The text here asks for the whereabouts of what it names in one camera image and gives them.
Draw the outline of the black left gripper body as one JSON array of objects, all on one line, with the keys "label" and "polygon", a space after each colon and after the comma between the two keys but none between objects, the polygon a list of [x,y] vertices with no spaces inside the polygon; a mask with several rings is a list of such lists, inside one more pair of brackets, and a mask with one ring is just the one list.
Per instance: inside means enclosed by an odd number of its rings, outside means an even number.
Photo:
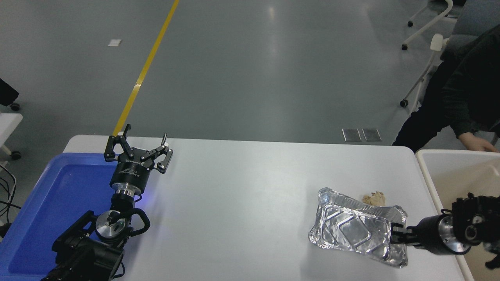
[{"label": "black left gripper body", "polygon": [[141,161],[141,157],[148,151],[144,149],[133,148],[134,158],[130,159],[127,153],[123,152],[118,156],[118,164],[111,177],[110,187],[117,190],[119,185],[133,186],[136,192],[143,192],[148,183],[148,178],[154,161],[148,159]]}]

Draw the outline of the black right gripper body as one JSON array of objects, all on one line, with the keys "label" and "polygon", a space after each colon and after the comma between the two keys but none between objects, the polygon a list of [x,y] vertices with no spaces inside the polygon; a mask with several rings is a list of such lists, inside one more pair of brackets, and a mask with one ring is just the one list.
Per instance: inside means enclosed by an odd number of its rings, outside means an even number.
[{"label": "black right gripper body", "polygon": [[432,254],[450,254],[450,248],[440,236],[440,224],[446,215],[436,215],[422,219],[417,226],[407,227],[406,244],[425,249]]}]

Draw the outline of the person's hand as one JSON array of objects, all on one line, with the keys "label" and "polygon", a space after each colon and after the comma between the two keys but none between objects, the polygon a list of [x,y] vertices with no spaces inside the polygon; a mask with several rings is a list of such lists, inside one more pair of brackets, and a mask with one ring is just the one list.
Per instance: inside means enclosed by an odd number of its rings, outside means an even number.
[{"label": "person's hand", "polygon": [[499,152],[498,149],[496,149],[495,146],[493,146],[486,139],[477,137],[472,133],[463,133],[458,136],[458,140],[468,151]]}]

